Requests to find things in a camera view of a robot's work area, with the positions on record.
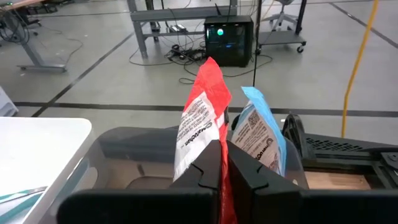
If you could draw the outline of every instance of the gray table frame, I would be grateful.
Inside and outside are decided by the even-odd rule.
[[[150,0],[146,0],[148,5],[152,5]],[[181,33],[170,33],[170,32],[152,32],[150,34],[144,34],[141,27],[141,22],[155,22],[155,21],[177,21],[177,20],[190,20],[190,19],[205,19],[210,16],[217,16],[216,7],[192,7],[183,9],[159,9],[146,11],[138,11],[136,0],[127,0],[127,5],[130,10],[130,18],[136,32],[137,42],[139,50],[143,58],[147,58],[147,47],[145,40],[148,37],[159,37],[168,35],[181,35]],[[218,6],[221,15],[227,16],[229,6]],[[235,16],[238,13],[238,0],[231,0],[230,16]],[[204,34],[202,31],[185,32],[184,35],[195,35]]]
[[[4,20],[7,24],[7,26],[11,30],[16,31],[16,37],[19,40],[26,39],[26,36],[23,31],[23,27],[21,25],[18,25],[18,21],[16,21],[16,18],[14,16],[12,16],[11,13],[5,13]],[[32,45],[32,43],[30,41],[24,42],[22,44],[22,47],[24,48],[26,54],[29,56],[29,58],[33,62],[33,65],[17,65],[22,70],[36,69],[36,70],[54,70],[56,72],[65,72],[66,71],[65,65],[45,63],[43,61],[42,57],[39,55],[39,53],[36,51],[35,47]]]

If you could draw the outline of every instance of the white tabletop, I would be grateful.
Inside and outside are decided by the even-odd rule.
[[[85,155],[88,147],[79,149],[90,133],[91,123],[81,118],[0,117],[0,195],[47,186],[24,219],[34,211],[43,215],[40,201],[59,192]]]

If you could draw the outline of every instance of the gray concrete floor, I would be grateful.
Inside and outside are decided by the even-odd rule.
[[[143,0],[137,0],[143,8]],[[229,0],[215,1],[219,5]],[[343,98],[349,76],[361,44],[365,27],[337,10],[329,2],[367,23],[372,2],[341,0],[308,0],[303,20],[302,36],[307,40],[303,54],[295,50],[297,45],[264,47],[262,53],[273,61],[257,70],[256,86],[266,96],[271,108],[342,110]],[[165,0],[166,7],[182,7],[187,1]],[[265,13],[270,0],[262,8]],[[211,6],[214,1],[193,0],[191,7]],[[287,6],[285,11],[297,14],[300,1]],[[250,1],[242,1],[241,13],[246,14]],[[398,1],[379,3],[374,28],[382,35],[398,42]],[[9,97],[20,106],[18,116],[32,116],[41,106],[53,99],[69,84],[85,73],[103,55],[124,40],[134,29],[127,13],[125,0],[100,1],[71,4],[59,8],[55,14],[39,16],[43,27],[36,27],[38,37],[32,43],[46,60],[62,63],[79,43],[84,46],[71,57],[63,74],[40,73],[19,70],[16,65],[30,63],[22,47],[2,42],[0,48],[0,85]],[[279,13],[280,5],[271,7],[268,15]],[[181,21],[194,29],[200,21]],[[63,34],[50,30],[60,30]],[[262,23],[262,30],[269,30]],[[176,37],[168,37],[178,43]],[[147,39],[149,58],[132,57],[137,63],[167,62],[163,54],[172,43],[163,40],[154,44]],[[164,105],[183,106],[191,89],[190,85],[178,82],[179,78],[193,78],[179,65],[142,67],[130,64],[128,59],[137,49],[136,37],[132,36],[109,54],[84,78],[69,89],[56,103],[101,104],[101,105]],[[349,101],[350,110],[398,111],[396,98],[398,83],[398,49],[372,33],[366,47],[357,79]],[[266,59],[259,58],[259,63]],[[234,75],[253,68],[222,68],[226,75]],[[188,66],[192,72],[198,67]],[[252,73],[236,78],[225,78],[233,95],[230,106],[243,107],[247,99],[240,87],[252,83]],[[46,109],[40,117],[82,117],[93,123],[97,134],[118,126],[166,128],[178,125],[181,112],[142,110],[97,110],[78,108]],[[341,116],[300,114],[308,133],[339,136]],[[275,114],[280,124],[286,114]],[[398,119],[395,117],[350,116],[347,121],[347,138],[365,141],[398,144],[395,132]]]

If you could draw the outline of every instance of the nutrition label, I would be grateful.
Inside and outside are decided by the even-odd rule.
[[[231,141],[279,174],[280,152],[276,137],[253,106],[247,110],[249,111],[248,115],[235,129]]]
[[[183,112],[177,134],[174,179],[183,174],[211,140],[219,138],[215,119],[214,109],[205,92]]]

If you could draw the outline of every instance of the computer tower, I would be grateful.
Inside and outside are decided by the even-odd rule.
[[[253,21],[250,16],[207,17],[206,55],[219,66],[245,67],[252,57]]]

